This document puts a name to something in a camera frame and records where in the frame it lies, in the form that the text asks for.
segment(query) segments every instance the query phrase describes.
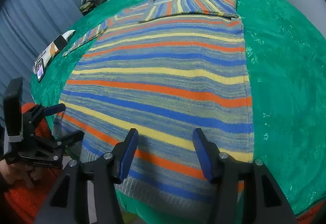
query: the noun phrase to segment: silver bolt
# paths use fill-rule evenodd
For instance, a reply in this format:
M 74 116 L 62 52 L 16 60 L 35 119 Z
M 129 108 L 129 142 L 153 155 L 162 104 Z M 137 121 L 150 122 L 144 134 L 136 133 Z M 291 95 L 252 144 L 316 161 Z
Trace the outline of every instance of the silver bolt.
M 103 155 L 103 158 L 105 158 L 106 160 L 112 159 L 113 154 L 111 152 L 107 152 Z
M 255 163 L 256 163 L 258 166 L 263 165 L 263 161 L 262 161 L 262 160 L 259 160 L 259 159 L 255 160 Z
M 70 167 L 74 167 L 74 166 L 77 165 L 77 161 L 76 161 L 76 160 L 71 160 L 71 161 L 68 162 L 68 165 L 69 165 Z
M 227 154 L 226 152 L 220 152 L 219 156 L 221 159 L 226 159 L 229 156 L 229 154 Z

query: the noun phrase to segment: green blanket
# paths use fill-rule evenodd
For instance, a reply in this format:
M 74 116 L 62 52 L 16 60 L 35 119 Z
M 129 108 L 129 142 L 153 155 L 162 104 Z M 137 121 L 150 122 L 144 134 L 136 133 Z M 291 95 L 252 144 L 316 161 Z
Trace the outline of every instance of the green blanket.
M 144 0 L 109 0 L 77 21 L 71 44 L 122 8 Z M 253 97 L 255 158 L 262 159 L 280 184 L 294 212 L 326 196 L 324 132 L 326 116 L 326 41 L 286 0 L 237 0 L 244 23 L 247 68 Z M 59 54 L 32 95 L 45 106 L 58 102 L 76 63 L 93 42 L 67 57 Z M 48 118 L 50 127 L 53 119 Z M 180 223 L 118 193 L 126 210 L 147 223 Z

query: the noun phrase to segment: smartphone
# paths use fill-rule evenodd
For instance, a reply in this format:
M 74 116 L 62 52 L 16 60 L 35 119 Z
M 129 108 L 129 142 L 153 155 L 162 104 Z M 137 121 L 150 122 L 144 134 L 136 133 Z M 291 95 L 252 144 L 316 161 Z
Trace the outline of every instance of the smartphone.
M 58 48 L 58 50 L 61 52 L 67 45 L 68 42 L 66 41 L 65 38 L 60 34 L 56 39 L 53 41 L 55 46 Z
M 43 58 L 41 58 L 36 64 L 36 75 L 37 75 L 37 82 L 40 83 L 45 75 Z

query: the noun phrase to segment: human hand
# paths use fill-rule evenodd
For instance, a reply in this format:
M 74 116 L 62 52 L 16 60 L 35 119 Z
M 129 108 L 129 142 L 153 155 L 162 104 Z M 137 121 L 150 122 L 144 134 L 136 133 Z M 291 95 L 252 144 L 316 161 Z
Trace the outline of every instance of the human hand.
M 24 179 L 27 171 L 33 180 L 38 180 L 42 176 L 42 168 L 28 166 L 22 163 L 8 165 L 6 160 L 0 161 L 0 173 L 8 184 L 13 184 L 16 180 Z

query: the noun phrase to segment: curtain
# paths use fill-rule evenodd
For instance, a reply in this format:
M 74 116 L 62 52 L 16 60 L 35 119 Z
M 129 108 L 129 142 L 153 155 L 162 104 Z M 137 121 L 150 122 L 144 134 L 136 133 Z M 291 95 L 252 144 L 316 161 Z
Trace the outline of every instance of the curtain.
M 13 78 L 23 77 L 22 103 L 32 102 L 30 78 L 36 57 L 79 20 L 80 0 L 6 0 L 0 10 L 0 123 L 3 95 Z

